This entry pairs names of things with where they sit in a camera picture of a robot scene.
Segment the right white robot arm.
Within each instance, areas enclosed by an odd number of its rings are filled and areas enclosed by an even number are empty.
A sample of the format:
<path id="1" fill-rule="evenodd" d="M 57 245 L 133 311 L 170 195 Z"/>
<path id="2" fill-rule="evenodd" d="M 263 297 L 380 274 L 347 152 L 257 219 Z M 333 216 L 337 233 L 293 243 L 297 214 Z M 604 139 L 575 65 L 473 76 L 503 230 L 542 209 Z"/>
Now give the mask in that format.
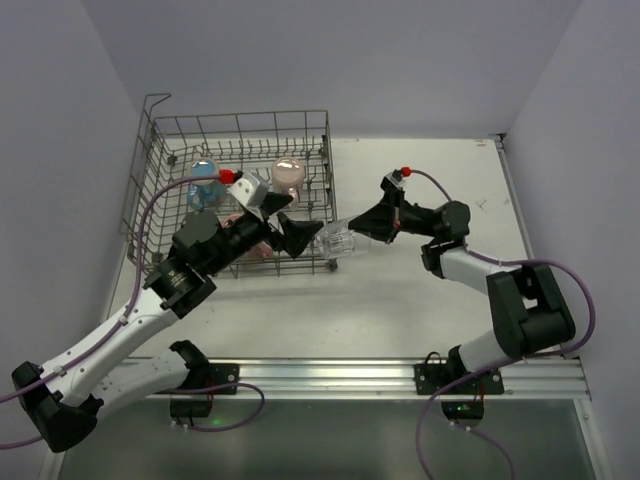
<path id="1" fill-rule="evenodd" d="M 551 268 L 526 261 L 507 262 L 472 252 L 468 205 L 453 199 L 430 209 L 405 198 L 408 169 L 395 170 L 381 182 L 381 200 L 348 222 L 351 231 L 391 243 L 398 234 L 426 236 L 421 248 L 424 268 L 442 280 L 463 284 L 485 295 L 490 330 L 449 350 L 438 362 L 419 366 L 418 382 L 442 393 L 476 388 L 477 377 L 574 338 L 576 327 Z"/>

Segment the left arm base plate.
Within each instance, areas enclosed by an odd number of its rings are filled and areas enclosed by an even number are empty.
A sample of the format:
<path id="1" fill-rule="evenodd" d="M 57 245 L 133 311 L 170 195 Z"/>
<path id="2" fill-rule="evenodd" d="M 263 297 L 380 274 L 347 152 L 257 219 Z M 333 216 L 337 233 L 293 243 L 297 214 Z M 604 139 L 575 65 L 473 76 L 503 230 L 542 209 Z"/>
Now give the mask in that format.
<path id="1" fill-rule="evenodd" d="M 203 389 L 228 383 L 238 379 L 239 366 L 232 363 L 209 363 L 191 371 L 179 386 L 183 390 Z M 186 421 L 190 426 L 195 419 L 206 418 L 212 412 L 216 396 L 231 396 L 237 393 L 237 387 L 231 386 L 215 392 L 199 394 L 196 399 L 173 399 L 169 403 L 169 415 L 176 422 Z"/>

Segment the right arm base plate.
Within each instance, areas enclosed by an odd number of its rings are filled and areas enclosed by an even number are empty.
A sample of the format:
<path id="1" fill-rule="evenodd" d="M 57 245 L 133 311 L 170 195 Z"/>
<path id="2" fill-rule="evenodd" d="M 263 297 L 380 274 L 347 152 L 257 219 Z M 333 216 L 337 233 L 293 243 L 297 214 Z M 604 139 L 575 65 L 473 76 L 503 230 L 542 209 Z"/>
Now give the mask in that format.
<path id="1" fill-rule="evenodd" d="M 503 395 L 506 390 L 497 369 L 461 381 L 469 372 L 458 350 L 458 347 L 451 349 L 446 357 L 432 351 L 422 362 L 416 363 L 413 366 L 415 390 L 422 396 L 431 396 L 442 390 L 444 395 L 465 398 L 441 402 L 442 413 L 454 425 L 477 427 L 485 415 L 486 397 Z"/>

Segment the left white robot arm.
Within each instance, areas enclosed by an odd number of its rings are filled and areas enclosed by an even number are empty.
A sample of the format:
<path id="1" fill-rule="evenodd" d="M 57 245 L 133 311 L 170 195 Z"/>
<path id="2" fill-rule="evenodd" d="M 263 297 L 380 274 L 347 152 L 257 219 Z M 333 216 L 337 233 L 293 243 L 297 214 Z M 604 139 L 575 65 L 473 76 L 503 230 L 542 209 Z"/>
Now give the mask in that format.
<path id="1" fill-rule="evenodd" d="M 160 356 L 114 371 L 141 344 L 186 317 L 216 289 L 213 278 L 260 243 L 296 258 L 322 228 L 283 212 L 291 198 L 269 192 L 224 226 L 210 211 L 189 213 L 172 237 L 168 256 L 147 276 L 137 275 L 128 302 L 83 340 L 11 374 L 17 399 L 54 453 L 85 440 L 107 414 L 150 394 L 202 386 L 208 361 L 189 341 Z"/>

